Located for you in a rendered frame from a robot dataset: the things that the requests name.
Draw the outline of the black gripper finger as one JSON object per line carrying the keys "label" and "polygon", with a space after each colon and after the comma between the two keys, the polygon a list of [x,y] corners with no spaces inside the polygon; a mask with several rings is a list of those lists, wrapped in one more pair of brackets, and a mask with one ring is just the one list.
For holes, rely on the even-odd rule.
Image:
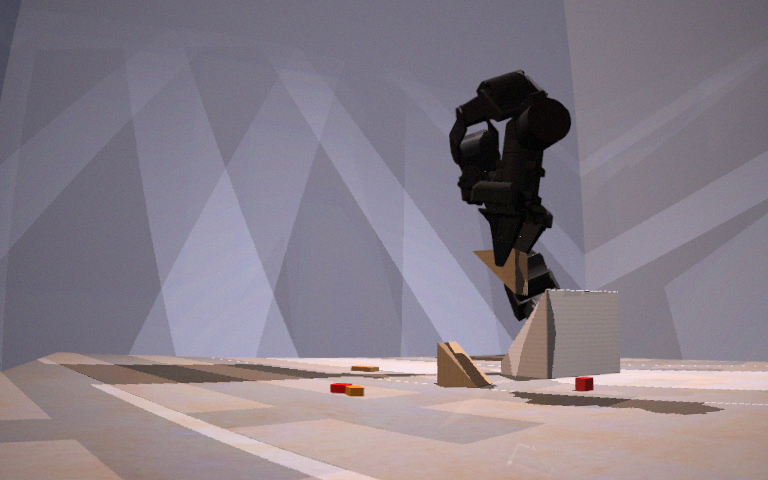
{"label": "black gripper finger", "polygon": [[513,248],[528,255],[545,229],[540,224],[524,223]]}
{"label": "black gripper finger", "polygon": [[523,212],[478,208],[490,223],[495,265],[503,267],[524,225]]}

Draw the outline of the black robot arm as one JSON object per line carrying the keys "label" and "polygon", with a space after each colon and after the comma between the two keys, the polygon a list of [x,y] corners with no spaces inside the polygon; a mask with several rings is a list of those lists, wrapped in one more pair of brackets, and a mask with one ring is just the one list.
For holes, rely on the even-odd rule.
{"label": "black robot arm", "polygon": [[[471,190],[479,181],[502,179],[503,167],[496,167],[496,160],[501,158],[499,134],[490,119],[500,122],[512,117],[506,124],[503,154],[526,153],[540,158],[543,150],[563,139],[571,126],[568,109],[521,69],[482,81],[476,93],[477,97],[456,109],[457,120],[449,133],[451,155],[462,172],[457,186],[467,204],[474,204]],[[485,121],[488,131],[465,136],[469,126]],[[515,294],[504,283],[519,321],[529,318],[546,290],[560,290],[550,267],[532,249],[527,255],[527,272],[528,296]]]}

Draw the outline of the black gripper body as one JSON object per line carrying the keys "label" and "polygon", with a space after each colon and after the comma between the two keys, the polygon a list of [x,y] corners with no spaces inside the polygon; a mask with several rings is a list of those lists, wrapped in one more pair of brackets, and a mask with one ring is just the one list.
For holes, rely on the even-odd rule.
{"label": "black gripper body", "polygon": [[540,177],[545,178],[546,173],[542,163],[542,158],[532,154],[503,154],[496,160],[496,167],[503,167],[501,182],[479,181],[472,187],[470,201],[489,203],[488,209],[520,211],[527,215],[524,223],[552,228],[554,216],[541,206],[538,196]]}

